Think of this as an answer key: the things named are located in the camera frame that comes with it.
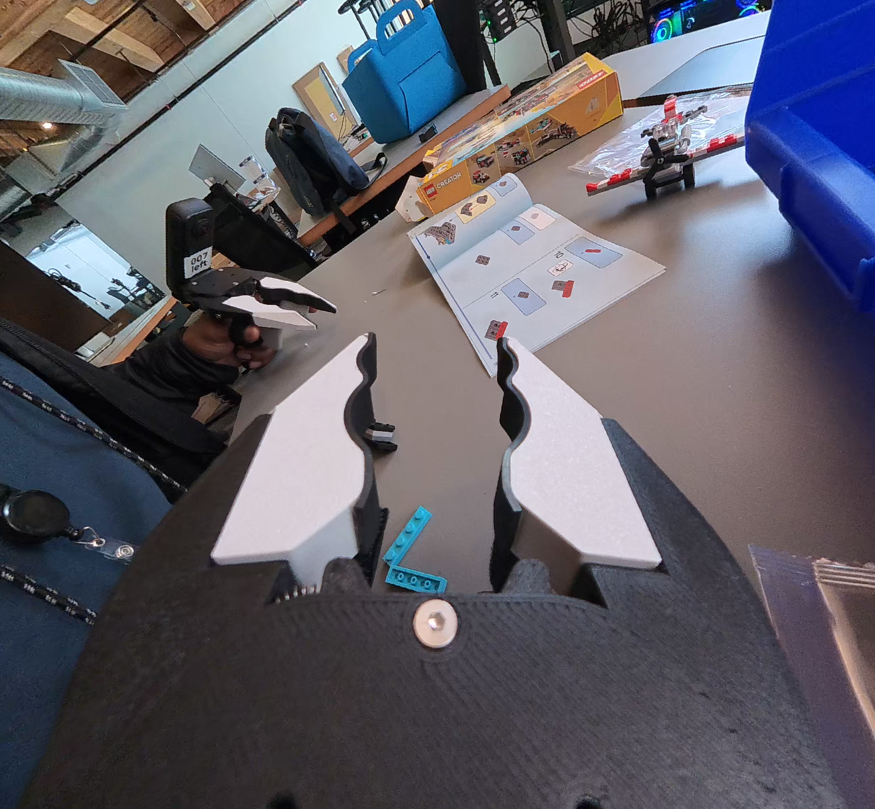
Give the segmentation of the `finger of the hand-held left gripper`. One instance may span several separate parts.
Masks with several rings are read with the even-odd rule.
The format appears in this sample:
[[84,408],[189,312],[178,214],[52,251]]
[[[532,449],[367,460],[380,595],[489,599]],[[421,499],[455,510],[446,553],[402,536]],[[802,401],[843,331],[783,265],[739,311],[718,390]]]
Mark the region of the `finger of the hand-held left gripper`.
[[257,294],[264,304],[277,307],[303,307],[330,314],[337,313],[337,306],[324,299],[299,282],[285,278],[264,276],[257,278]]
[[242,317],[244,328],[257,326],[262,330],[278,331],[308,331],[317,328],[314,322],[300,312],[264,303],[250,294],[223,298],[221,311]]

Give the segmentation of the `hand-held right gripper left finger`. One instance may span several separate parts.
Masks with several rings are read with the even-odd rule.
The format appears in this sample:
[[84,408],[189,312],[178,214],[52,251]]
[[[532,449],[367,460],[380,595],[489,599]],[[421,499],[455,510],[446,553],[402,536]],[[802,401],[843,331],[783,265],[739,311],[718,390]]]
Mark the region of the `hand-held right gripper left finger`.
[[380,505],[371,389],[376,334],[357,337],[278,404],[211,552],[217,566],[285,563],[299,585],[320,587],[336,558],[373,585],[388,511]]

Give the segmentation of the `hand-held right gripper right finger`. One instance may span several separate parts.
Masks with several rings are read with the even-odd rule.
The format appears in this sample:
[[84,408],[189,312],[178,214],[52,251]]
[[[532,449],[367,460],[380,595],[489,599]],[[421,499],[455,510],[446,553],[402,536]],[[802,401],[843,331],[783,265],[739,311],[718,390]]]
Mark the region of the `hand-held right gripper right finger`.
[[492,590],[536,560],[570,596],[584,567],[662,565],[602,415],[516,338],[497,342],[499,424],[508,437],[494,496]]

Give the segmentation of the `long teal toy plate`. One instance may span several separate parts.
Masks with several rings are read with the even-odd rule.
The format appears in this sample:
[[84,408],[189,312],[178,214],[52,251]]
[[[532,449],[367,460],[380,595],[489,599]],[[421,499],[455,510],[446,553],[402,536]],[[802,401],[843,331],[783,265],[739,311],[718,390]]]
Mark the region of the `long teal toy plate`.
[[410,569],[401,564],[388,567],[385,582],[391,587],[426,595],[443,594],[447,588],[445,578]]
[[417,508],[395,541],[388,547],[382,558],[383,561],[389,566],[400,563],[431,519],[430,511],[422,506]]

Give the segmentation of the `blue plastic bin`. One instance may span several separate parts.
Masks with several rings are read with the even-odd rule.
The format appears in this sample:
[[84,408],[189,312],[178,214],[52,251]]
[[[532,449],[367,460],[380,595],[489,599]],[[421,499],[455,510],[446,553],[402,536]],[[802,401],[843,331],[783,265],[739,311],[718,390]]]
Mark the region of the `blue plastic bin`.
[[874,310],[874,0],[773,0],[746,162],[837,287]]

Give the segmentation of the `person's left forearm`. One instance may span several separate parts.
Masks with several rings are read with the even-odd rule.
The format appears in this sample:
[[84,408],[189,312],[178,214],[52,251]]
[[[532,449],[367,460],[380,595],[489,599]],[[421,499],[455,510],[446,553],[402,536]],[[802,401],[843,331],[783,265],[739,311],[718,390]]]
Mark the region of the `person's left forearm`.
[[13,365],[2,371],[2,394],[124,457],[174,503],[226,446],[193,413],[240,376],[236,367],[193,354],[182,335],[160,336],[121,363],[94,366],[2,319],[2,358]]

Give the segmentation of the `grey desk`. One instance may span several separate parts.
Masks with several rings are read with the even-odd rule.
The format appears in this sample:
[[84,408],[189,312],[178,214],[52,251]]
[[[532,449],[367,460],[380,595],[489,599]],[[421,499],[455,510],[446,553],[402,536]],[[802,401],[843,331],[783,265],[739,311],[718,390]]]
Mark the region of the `grey desk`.
[[738,556],[682,575],[592,569],[606,606],[488,587],[493,500],[509,444],[502,393],[394,214],[307,278],[340,306],[246,386],[238,431],[350,340],[378,341],[375,405],[387,532],[435,517],[413,561],[465,596],[444,650],[413,637],[415,594],[305,596],[267,662],[327,690],[267,738],[312,783],[300,807],[837,807],[808,708],[749,583],[748,551],[873,558],[873,319],[849,308],[736,150],[694,189],[588,198],[568,169],[641,119],[633,108],[520,173],[536,202],[666,272],[537,358],[607,418],[644,506],[695,542],[693,509]]

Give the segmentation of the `wood-edged desk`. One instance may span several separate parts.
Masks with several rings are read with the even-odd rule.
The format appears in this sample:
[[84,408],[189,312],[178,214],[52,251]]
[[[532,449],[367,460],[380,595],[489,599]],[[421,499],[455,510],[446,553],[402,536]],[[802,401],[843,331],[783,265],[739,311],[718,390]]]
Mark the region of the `wood-edged desk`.
[[343,237],[351,237],[355,232],[350,227],[359,229],[360,220],[366,214],[378,212],[386,215],[393,212],[410,177],[425,174],[425,157],[430,150],[479,122],[509,98],[510,90],[506,84],[468,94],[409,137],[383,146],[372,143],[357,155],[356,161],[367,166],[373,163],[379,153],[383,153],[387,159],[385,167],[364,190],[336,202],[337,209],[343,213],[341,219],[337,218],[334,209],[328,209],[322,218],[314,220],[310,226],[305,226],[301,220],[300,243],[313,248],[337,226],[341,228]]

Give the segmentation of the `person's left hand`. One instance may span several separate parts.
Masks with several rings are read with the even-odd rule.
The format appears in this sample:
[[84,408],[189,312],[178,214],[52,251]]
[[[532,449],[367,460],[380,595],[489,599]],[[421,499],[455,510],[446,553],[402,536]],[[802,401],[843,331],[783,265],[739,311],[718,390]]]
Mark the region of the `person's left hand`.
[[232,323],[230,319],[201,314],[184,328],[183,342],[193,354],[213,364],[250,370],[268,366],[277,351],[264,343],[260,329],[248,326],[235,341]]

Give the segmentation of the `grey laptop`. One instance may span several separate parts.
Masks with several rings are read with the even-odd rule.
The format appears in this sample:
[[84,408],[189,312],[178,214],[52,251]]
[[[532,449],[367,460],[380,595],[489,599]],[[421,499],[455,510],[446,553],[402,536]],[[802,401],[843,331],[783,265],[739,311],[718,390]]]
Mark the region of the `grey laptop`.
[[202,144],[197,147],[191,159],[189,171],[208,185],[224,185],[233,192],[238,191],[247,181],[246,177]]

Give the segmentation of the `dark blue backpack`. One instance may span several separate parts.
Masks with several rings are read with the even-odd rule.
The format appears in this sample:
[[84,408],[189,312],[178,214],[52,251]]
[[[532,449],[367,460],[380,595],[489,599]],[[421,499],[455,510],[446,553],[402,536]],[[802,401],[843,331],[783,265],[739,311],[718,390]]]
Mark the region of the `dark blue backpack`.
[[328,130],[295,108],[281,108],[269,121],[264,146],[298,206],[316,220],[374,180]]

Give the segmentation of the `wood-framed board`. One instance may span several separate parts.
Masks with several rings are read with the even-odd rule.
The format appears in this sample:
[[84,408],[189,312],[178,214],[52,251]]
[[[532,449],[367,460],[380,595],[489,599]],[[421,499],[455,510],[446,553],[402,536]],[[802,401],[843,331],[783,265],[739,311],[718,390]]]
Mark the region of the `wood-framed board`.
[[352,104],[324,62],[318,62],[292,89],[304,109],[336,139],[349,137],[358,125]]

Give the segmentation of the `instruction booklet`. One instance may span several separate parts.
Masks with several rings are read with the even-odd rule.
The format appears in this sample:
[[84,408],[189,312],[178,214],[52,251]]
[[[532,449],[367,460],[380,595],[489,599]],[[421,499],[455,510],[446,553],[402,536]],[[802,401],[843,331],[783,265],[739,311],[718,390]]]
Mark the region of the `instruction booklet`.
[[501,337],[536,352],[665,272],[533,203],[513,175],[477,188],[408,238],[490,377]]

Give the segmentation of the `blue felt tote bag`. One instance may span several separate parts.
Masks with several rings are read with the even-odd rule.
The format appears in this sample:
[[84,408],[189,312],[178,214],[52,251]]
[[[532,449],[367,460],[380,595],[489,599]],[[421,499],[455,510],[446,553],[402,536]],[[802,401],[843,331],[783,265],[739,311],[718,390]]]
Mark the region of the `blue felt tote bag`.
[[376,38],[354,49],[342,83],[374,142],[405,139],[466,94],[466,83],[432,6],[399,0],[380,15]]

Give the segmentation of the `black badge reel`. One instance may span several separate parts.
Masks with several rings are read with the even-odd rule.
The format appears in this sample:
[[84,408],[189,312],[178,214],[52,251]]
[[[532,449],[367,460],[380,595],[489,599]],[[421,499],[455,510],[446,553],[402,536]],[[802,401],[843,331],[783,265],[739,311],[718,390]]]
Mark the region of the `black badge reel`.
[[112,562],[129,562],[138,546],[110,537],[91,526],[73,523],[60,498],[42,490],[1,485],[2,535],[21,544],[64,540],[96,552]]

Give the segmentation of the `yellow toy set box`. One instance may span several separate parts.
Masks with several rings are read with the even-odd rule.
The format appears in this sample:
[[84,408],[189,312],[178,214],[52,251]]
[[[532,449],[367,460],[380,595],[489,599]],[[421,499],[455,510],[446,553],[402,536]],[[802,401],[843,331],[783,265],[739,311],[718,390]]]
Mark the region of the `yellow toy set box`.
[[440,213],[623,111],[618,74],[586,53],[432,150],[434,166],[417,187],[418,200]]

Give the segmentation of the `person's blue jacket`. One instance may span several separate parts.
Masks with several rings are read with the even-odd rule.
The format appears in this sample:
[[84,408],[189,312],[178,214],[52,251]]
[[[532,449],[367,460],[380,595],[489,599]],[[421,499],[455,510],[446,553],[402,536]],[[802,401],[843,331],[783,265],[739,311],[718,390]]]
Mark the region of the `person's blue jacket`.
[[[170,508],[124,457],[1,395],[1,481],[60,498],[77,526],[140,546]],[[1,805],[15,807],[44,753],[97,612],[127,562],[69,541],[2,535]]]

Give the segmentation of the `black divider panel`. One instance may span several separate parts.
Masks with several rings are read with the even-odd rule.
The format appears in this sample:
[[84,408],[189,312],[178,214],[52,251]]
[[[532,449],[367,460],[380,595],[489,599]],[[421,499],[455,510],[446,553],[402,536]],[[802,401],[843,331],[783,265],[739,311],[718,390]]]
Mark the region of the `black divider panel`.
[[481,32],[479,0],[433,0],[433,6],[467,93],[501,85],[494,59]]

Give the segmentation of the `metal air duct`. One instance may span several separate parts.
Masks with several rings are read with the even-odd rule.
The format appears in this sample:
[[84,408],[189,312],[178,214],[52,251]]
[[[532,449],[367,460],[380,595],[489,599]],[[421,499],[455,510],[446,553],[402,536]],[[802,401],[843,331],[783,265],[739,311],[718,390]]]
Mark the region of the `metal air duct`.
[[58,77],[1,68],[1,119],[61,125],[113,124],[129,108],[91,68],[58,60]]

